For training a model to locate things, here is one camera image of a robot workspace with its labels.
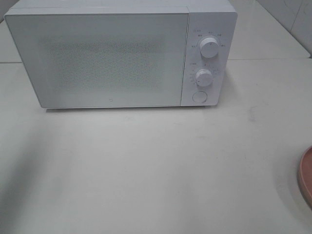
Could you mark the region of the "round white door button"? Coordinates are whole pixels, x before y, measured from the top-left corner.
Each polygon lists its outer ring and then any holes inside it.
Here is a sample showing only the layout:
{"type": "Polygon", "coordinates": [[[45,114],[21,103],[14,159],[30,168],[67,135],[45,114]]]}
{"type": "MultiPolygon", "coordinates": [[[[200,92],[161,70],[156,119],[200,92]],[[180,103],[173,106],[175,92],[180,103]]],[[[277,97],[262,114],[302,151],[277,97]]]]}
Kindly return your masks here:
{"type": "Polygon", "coordinates": [[[198,91],[193,94],[193,101],[196,103],[205,103],[208,98],[208,95],[206,92],[198,91]]]}

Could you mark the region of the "white dial knob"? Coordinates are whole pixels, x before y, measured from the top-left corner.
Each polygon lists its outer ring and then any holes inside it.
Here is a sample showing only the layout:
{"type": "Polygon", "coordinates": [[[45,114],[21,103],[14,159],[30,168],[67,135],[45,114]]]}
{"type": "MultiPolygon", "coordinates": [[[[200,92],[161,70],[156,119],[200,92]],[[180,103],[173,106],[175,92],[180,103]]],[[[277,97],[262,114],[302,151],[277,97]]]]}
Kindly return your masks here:
{"type": "Polygon", "coordinates": [[[201,55],[206,59],[213,58],[218,54],[219,41],[216,37],[207,36],[203,38],[198,45],[201,55]]]}
{"type": "Polygon", "coordinates": [[[207,87],[213,82],[213,75],[209,69],[201,69],[195,74],[195,82],[200,87],[207,87]]]}

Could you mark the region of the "pink plate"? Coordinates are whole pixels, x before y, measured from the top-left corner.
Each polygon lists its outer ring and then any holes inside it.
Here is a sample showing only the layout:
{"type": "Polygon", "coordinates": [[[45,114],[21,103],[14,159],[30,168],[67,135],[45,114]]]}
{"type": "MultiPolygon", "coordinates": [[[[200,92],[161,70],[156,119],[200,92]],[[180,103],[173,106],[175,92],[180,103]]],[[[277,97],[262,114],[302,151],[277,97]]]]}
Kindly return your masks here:
{"type": "Polygon", "coordinates": [[[303,198],[312,207],[312,147],[308,148],[301,157],[297,180],[303,198]]]}

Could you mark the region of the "white microwave door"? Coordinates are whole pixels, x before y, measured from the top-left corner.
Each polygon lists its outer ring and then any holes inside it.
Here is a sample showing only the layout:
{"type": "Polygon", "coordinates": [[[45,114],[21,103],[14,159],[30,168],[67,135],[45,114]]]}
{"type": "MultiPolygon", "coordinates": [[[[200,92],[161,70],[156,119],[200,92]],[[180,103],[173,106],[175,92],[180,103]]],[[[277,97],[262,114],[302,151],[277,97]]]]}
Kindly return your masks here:
{"type": "Polygon", "coordinates": [[[6,17],[43,108],[178,106],[187,14],[6,17]]]}

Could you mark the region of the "white microwave oven body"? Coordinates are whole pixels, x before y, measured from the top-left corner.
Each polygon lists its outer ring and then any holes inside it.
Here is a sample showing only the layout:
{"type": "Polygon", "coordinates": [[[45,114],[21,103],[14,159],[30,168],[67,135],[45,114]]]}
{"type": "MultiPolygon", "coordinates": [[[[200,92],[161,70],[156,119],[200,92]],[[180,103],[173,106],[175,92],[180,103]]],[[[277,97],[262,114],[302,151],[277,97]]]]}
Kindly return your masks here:
{"type": "Polygon", "coordinates": [[[178,106],[216,105],[237,20],[237,12],[227,0],[20,0],[8,10],[4,20],[6,22],[6,17],[10,15],[139,14],[188,15],[182,92],[178,106]],[[207,36],[216,37],[219,41],[218,54],[213,58],[204,58],[199,50],[199,42],[207,36]],[[212,72],[213,82],[207,87],[200,87],[195,82],[195,74],[201,69],[212,72]],[[205,103],[193,101],[193,94],[198,91],[207,93],[205,103]]]}

